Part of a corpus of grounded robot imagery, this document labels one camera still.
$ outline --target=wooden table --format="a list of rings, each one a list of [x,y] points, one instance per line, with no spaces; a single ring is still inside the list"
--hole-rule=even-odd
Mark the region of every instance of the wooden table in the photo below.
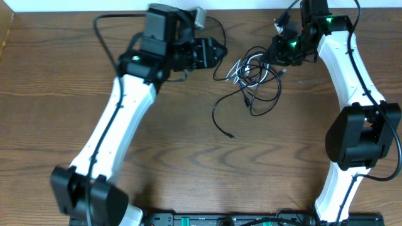
[[[219,77],[248,48],[270,45],[273,18],[282,11],[209,11],[228,37]],[[356,17],[355,9],[332,12]],[[292,13],[300,24],[299,12]],[[92,31],[98,14],[16,15],[0,62],[0,225],[68,223],[49,176],[79,153],[110,95],[114,73]],[[100,25],[118,56],[143,30],[144,19],[107,19]],[[222,41],[212,21],[200,35]],[[357,40],[376,87],[388,102],[402,104],[402,9],[363,9]],[[240,95],[218,106],[219,124],[236,140],[211,119],[215,102],[237,88],[232,82],[215,82],[213,70],[198,70],[184,83],[165,83],[124,159],[119,187],[130,202],[187,213],[310,208],[328,173],[325,133],[339,113],[338,100],[321,60],[287,69],[282,96],[269,114],[250,116]],[[261,87],[261,93],[275,93],[274,84]],[[396,157],[392,146],[372,175],[390,175]],[[350,211],[381,213],[387,225],[401,225],[401,186],[400,177],[387,183],[364,180]]]

